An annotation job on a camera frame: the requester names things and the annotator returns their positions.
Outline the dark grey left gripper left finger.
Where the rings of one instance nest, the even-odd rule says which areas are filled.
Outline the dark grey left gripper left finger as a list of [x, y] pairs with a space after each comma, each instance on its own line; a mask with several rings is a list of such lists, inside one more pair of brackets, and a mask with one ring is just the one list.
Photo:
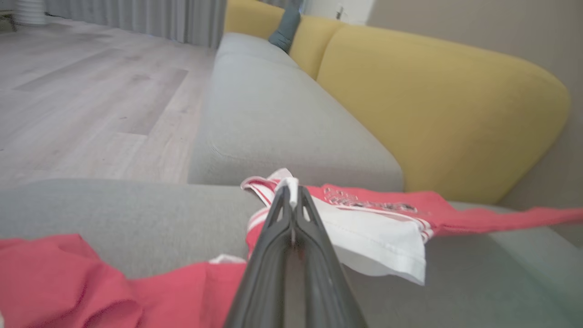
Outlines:
[[292, 247], [289, 187], [277, 191], [225, 320], [225, 328], [282, 328], [285, 272]]

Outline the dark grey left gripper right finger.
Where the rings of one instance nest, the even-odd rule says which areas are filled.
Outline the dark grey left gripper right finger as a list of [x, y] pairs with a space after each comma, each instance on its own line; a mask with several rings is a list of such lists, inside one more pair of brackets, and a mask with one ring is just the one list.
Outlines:
[[304, 251], [307, 328], [366, 328], [314, 200], [298, 187], [294, 228]]

